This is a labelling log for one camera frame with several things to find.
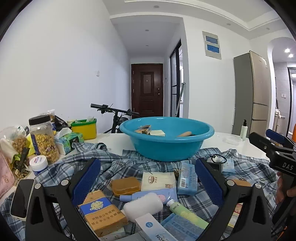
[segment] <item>black jar lid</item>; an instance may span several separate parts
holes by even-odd
[[[29,125],[38,125],[50,121],[50,115],[40,115],[29,119]]]

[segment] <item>brown door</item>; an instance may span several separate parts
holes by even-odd
[[[131,65],[132,110],[140,117],[163,116],[163,65]]]

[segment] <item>pink bag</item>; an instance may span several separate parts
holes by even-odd
[[[0,198],[13,186],[15,177],[0,152]]]

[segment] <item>barcode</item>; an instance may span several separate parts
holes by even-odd
[[[181,183],[180,183],[180,187],[184,188],[186,184],[186,179],[185,178],[181,178]]]

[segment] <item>plaid shirt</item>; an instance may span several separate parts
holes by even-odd
[[[181,164],[181,162],[152,161],[136,151],[130,150],[123,150],[122,156],[115,155],[109,153],[106,145],[103,143],[75,143],[74,145],[78,154],[67,156],[61,162],[55,163],[39,173],[36,176],[37,183],[41,183],[44,186],[53,186],[59,184],[64,179],[71,179],[76,171],[84,167],[86,162],[81,161],[81,159],[96,157],[101,161],[101,172],[93,185],[92,191],[102,190],[106,197],[120,210],[123,208],[124,203],[120,202],[119,197],[116,197],[112,192],[110,185],[113,180],[136,177],[141,181],[143,172],[173,172]],[[262,185],[268,202],[269,214],[272,216],[276,206],[275,193],[278,178],[276,172],[268,166],[269,162],[265,159],[240,155],[234,149],[221,153],[217,148],[200,149],[199,152],[187,161],[194,164],[197,158],[209,157],[212,154],[222,154],[226,158],[233,159],[236,174],[235,176],[225,176],[226,178],[245,180],[251,184],[259,182]],[[25,240],[25,222],[14,219],[9,214],[12,197],[13,194],[4,201],[0,211],[15,235],[20,240]],[[178,201],[207,222],[212,220],[218,210],[218,207],[212,204],[201,183],[198,184],[198,193],[195,196],[178,195]],[[68,237],[74,238],[60,212],[59,206],[56,204],[55,210],[65,234]],[[161,222],[170,214],[169,208],[164,206],[163,210],[155,214],[154,217],[158,222]],[[127,235],[130,235],[135,233],[136,226],[134,223],[129,222],[124,229]]]

